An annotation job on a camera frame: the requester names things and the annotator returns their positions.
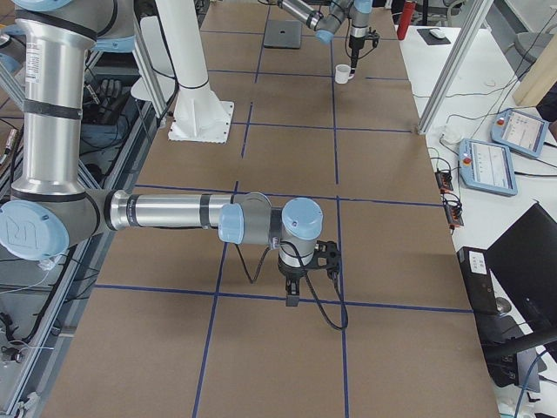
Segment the black cable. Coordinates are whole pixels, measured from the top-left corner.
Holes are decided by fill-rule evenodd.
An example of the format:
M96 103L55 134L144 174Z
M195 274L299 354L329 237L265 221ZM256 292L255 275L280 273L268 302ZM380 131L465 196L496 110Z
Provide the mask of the black cable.
M501 335L505 335L513 328L519 327L521 325L531 324L532 322L537 322L537 320L525 320L524 322L519 322L518 324L514 324L512 327L509 327L505 331L502 331Z
M321 312L321 315L325 319L325 322L332 329L336 329L337 331L344 331L345 329L347 329L348 328L348 310L346 309L346 303L345 303L344 297L342 296L342 294L340 293L340 290L339 290L339 277L336 276L336 274L335 274L335 277L332 278L332 285L334 287L335 293L339 297L339 302L340 302L340 309L341 309L341 325L340 326L338 326L337 324L335 324L334 322L331 321L331 319L329 318L329 315L327 315L327 312L323 308L321 300L319 299L317 293L315 292L315 289L313 288L313 284L310 281L310 277L307 274L307 270L305 269L305 266L304 266L304 261L302 260L302 257L299 255L298 248L296 248L296 246L292 242L289 242L289 241L282 241L281 240L280 245L281 246L282 245L289 246L294 251L294 253L296 254L296 259L298 260L300 268L302 269L302 272L304 273L305 282L307 283L307 287L310 289L312 297L315 300L315 303L317 303L319 311Z
M557 174L534 174L531 172L514 172L517 176L536 177L540 179L557 179Z
M84 295L88 290L90 290L93 286L95 286L95 283L97 283L97 280L93 280L89 285L87 285L87 286L85 287L85 289L84 289L82 292L78 293L77 295L75 295L75 296L72 297L72 298L66 299L66 300L64 301L64 303L72 302L73 300L85 300L85 299L89 299L89 297L91 296L90 294L89 294L87 297L85 297L85 298L83 298L83 295Z
M263 263L265 262L265 257L267 256L269 251L271 251L271 248L268 246L261 254L261 258L259 259L259 263L258 263L258 268L255 269L255 274L253 274L253 278L252 278L250 272L248 272L247 270L247 265L245 264L244 256L242 255L242 251L240 250L239 245L234 244L234 246L236 247L236 251L238 252L240 261L242 262L242 267L244 268L244 273L247 276L247 279L250 281L250 284L254 285L258 281L259 274L261 273L261 267L263 267Z
M451 171L453 170L453 168L451 167L451 164L446 159L441 158L441 157L430 157L429 159L437 160L436 169L437 169L438 172L448 172L449 174L451 174ZM439 161L443 161L447 165L448 169L447 170L440 170L439 169Z
M63 256L66 257L66 259L67 259L68 261L73 261L74 263L79 264L81 267L84 267L84 268L86 268L87 270L91 270L91 271L97 272L97 273L100 272L99 269L93 268L93 267L90 267L90 266L87 266L87 265L86 265L85 263L83 263L82 261L76 260L76 259L74 259L74 258L72 258L72 257L68 257L68 256L65 255L65 254L63 254Z
M73 256L74 252L76 251L76 248L73 246L70 249L69 252L69 259L71 259L71 257ZM29 334L26 337L23 338L16 338L14 335L11 335L11 338L9 338L9 340L11 341L21 341L24 344L29 344L31 342L31 340L33 339L33 337L35 336L35 334L37 333L39 326L46 314L46 311L48 310L48 307L50 305L50 303L52 302L54 295L56 294L58 288L60 287L60 284L62 283L62 278L64 277L68 267L70 265L70 260L66 260L66 262L64 263L64 266L62 268L62 271L60 272L60 275L58 276L58 280L56 281L56 283L54 284L54 286L52 286L52 289L49 292L48 297L46 298L46 301L43 304L43 307L41 307L41 310L39 311L39 313L36 315L35 318L35 323L33 324L33 328L31 329L31 331L29 332Z
M543 159L535 159L534 161L537 161L538 163L542 163L542 164L545 164L545 165L548 165L550 167L553 167L553 168L557 169L557 165L548 163L547 161L544 161Z
M24 125L22 125L21 129L17 132L16 141L14 142L14 146L12 147L11 152L11 161L10 161L10 184L13 184L14 177L16 176L16 159L17 153L19 151L19 145L21 144L21 140L23 138L24 132Z

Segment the silver arm segment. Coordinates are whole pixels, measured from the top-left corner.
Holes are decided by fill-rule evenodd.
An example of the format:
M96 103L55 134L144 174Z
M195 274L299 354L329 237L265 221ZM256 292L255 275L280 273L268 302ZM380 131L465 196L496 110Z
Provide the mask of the silver arm segment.
M301 264L312 261L323 214L310 199L293 199L281 209L260 193L130 195L83 188L77 181L77 162L85 53L101 34L115 45L122 46L118 39L127 45L134 31L132 1L118 0L117 7L112 0L44 3L53 9L17 8L31 66L23 106L23 175L12 185L12 201L0 208L0 242L11 253L45 260L94 235L135 226L218 229L225 242L279 249L285 268L301 267L297 254L281 245L287 240L299 251ZM292 10L303 7L295 4ZM335 5L314 28L336 30L344 13L344 6Z
M333 2L327 16L302 0L278 0L277 6L297 18L311 30L315 30L315 36L321 42L329 44L340 25L348 17L348 11L352 7L352 0Z
M331 1L327 16L304 3L303 0L278 0L277 6L287 11L311 30L315 30L315 36L324 44L330 44L342 23L347 18L351 19L348 46L352 51L350 56L351 74L354 74L358 65L359 52L364 48L370 33L372 0Z

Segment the cable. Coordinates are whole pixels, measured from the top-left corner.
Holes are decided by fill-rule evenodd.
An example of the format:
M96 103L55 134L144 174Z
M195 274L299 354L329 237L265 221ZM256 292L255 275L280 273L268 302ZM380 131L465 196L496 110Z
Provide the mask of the cable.
M19 145L21 144L21 140L23 138L23 133L24 133L24 125L22 125L21 129L17 132L16 140L12 148L13 151L11 153L11 160L10 160L10 184L13 184L14 178L16 177L16 158L17 158L17 153L19 152Z
M22 291L24 291L24 290L28 290L28 289L31 289L31 288L33 288L33 287L40 286L40 285L42 285L42 284L46 281L46 279L49 277L50 271L51 271L51 270L49 270L48 272L46 272L46 274L44 275L44 277L43 277L40 281L38 281L37 283L35 283L35 284L33 284L33 285L29 285L29 286L26 286L26 287L21 287L21 288L19 288L19 289L6 290L6 291L4 291L4 292L0 292L0 294L22 292Z
M534 361L532 361L532 364L530 364L530 367L528 368L528 371L526 373L526 377L524 379L524 385L522 386L522 389L520 390L519 399L516 401L516 409L514 410L514 418L518 418L518 416L519 416L520 404L522 403L522 399L524 398L524 393L527 390L528 381L530 380L530 374L532 374L532 370L534 370L534 366L538 363L538 361L540 361L541 356L545 353L547 353L547 350L543 350L541 353L536 355L536 358L534 359Z
M350 55L350 53L348 52L348 35L350 34L350 24L348 24L346 26L346 36L345 36L345 53L346 55L352 59L352 56ZM372 52L374 52L377 48L376 47L372 47L368 52L366 52L364 55L358 57L358 59L356 60L356 64L359 62L360 59L364 59L365 57L367 57L369 54L371 54Z
M553 168L557 169L557 165L548 163L547 161L544 161L543 159L535 159L534 161L537 161L538 163L542 163L542 164L545 164L545 165L548 165L550 167L553 167Z
M557 174L533 174L531 172L514 172L517 176L535 177L540 179L557 179Z
M77 295L75 295L75 296L72 297L72 298L66 299L66 300L64 301L64 303L72 302L73 300L86 300L86 299L89 299L89 297L91 296L90 294L89 294L87 297L85 297L85 298L83 298L82 296L83 296L85 293L87 293L87 291L88 291L89 289L91 289L93 286L95 286L95 283L97 283L97 280L93 280L90 284L88 284L88 285L85 287L85 289L84 289L83 291L81 291L80 293L78 293Z
M242 255L242 252L240 250L240 247L238 244L234 244L234 246L236 247L236 251L238 252L238 255L240 257L240 261L242 261L242 267L244 268L244 272L245 275L247 276L247 279L250 281L250 284L255 284L256 281L258 281L259 278L259 273L261 273L261 267L263 266L263 263L265 262L265 257L267 256L267 254L269 253L269 251L271 250L271 248L268 246L263 253L261 254L261 258L259 259L259 263L258 263L258 268L256 268L255 270L255 274L253 275L253 278L250 275L250 272L247 271L247 265L245 264L245 260L244 260L244 256Z
M23 352L24 350L53 350L54 347L39 347L39 346L30 346L29 344L27 344L25 341L21 341L21 340L11 340L8 341L12 346L25 346L23 347L21 350L19 350L19 352Z
M537 320L525 320L524 322L519 322L518 324L514 324L512 327L509 327L505 331L501 332L501 335L505 335L513 328L520 327L521 325L531 324L532 322L537 322Z
M337 331L344 331L345 329L347 329L348 328L348 310L346 309L346 303L345 303L344 297L342 296L342 294L340 293L340 290L339 290L339 278L338 278L338 276L336 276L336 274L335 274L335 277L332 279L332 285L334 287L335 293L339 297L339 302L340 302L340 310L341 310L341 325L340 326L338 326L337 324L335 324L334 322L331 321L331 319L329 318L329 315L327 315L327 312L323 308L323 305L321 304L321 300L319 299L317 293L315 292L315 289L313 288L313 284L310 281L310 277L307 274L307 270L305 269L305 266L304 266L304 261L302 260L302 257L299 255L298 248L296 248L296 246L292 242L289 242L289 241L281 240L280 245L281 246L283 246L283 245L289 246L294 251L294 253L296 254L296 259L298 260L300 268L302 269L302 272L304 273L305 282L307 283L307 286L310 289L310 292L312 293L312 297L315 300L315 303L317 303L319 311L321 312L321 315L325 319L325 322L332 329L336 329Z

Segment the metal frame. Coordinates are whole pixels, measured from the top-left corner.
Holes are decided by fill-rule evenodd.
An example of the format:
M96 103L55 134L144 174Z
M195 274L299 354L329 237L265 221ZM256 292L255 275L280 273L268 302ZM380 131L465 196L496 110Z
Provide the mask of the metal frame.
M130 190L133 187L151 146L151 139L154 137L156 129L157 124L153 108L150 103L146 103L141 109L139 118L133 125L130 137L120 153L120 158L115 164L112 174L106 181L107 188ZM19 168L21 168L21 159L22 155L18 155L16 158ZM3 184L0 192L9 192L10 190L10 182L7 177L9 177L9 174L6 172L0 179ZM88 188L100 188L81 162L79 165L79 181ZM87 239L77 245L73 258L87 266L100 267L112 238L113 233L105 233L95 238ZM34 345L54 347L54 350L30 350L33 355L28 357L28 363L26 363L25 369L21 373L21 379L17 382L17 390L14 391L10 401L10 408L7 410L8 414L0 414L0 417L14 416L17 411L17 404L33 392L38 392L41 398L35 408L28 411L25 416L30 418L32 416L39 416L44 408L57 377L57 372L70 346L72 332L77 326L87 304L87 300L75 300L68 305L67 309L63 305L73 280L79 277L83 270L77 263L72 263L66 270L61 286L53 298L47 314L44 316L41 326L37 331L37 336L33 341ZM87 283L80 283L79 287L75 289L76 292L84 290L86 285ZM64 335L59 337L54 337L50 334L56 318L63 324L64 329Z
M443 104L443 100L445 100L445 96L492 4L493 0L477 0L473 2L472 9L468 13L464 26L460 30L459 37L454 43L449 57L446 59L437 84L433 88L432 96L427 101L426 108L422 113L417 127L417 131L420 134L427 133L432 126L437 112Z

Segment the white cable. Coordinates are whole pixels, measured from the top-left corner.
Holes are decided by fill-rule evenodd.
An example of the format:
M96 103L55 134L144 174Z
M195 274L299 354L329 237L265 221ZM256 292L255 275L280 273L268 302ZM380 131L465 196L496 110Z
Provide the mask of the white cable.
M22 353L24 350L53 350L54 347L39 347L39 346L30 346L29 344L27 344L24 341L21 340L12 340L9 341L9 343L12 346L17 346L19 344L23 344L25 347L23 347L21 350L19 350L20 353Z
M22 288L20 288L20 289L6 290L6 291L4 291L4 292L0 292L0 294L22 292L23 290L27 290L27 289L31 289L31 288L33 288L33 287L40 286L41 284L44 283L44 281L46 280L46 278L49 277L49 274L50 274L50 270L49 270L48 272L46 272L46 274L44 275L44 277L43 277L40 281L38 281L37 283L35 283L35 284L33 284L33 285L29 285L29 286L26 286L26 287L22 287Z

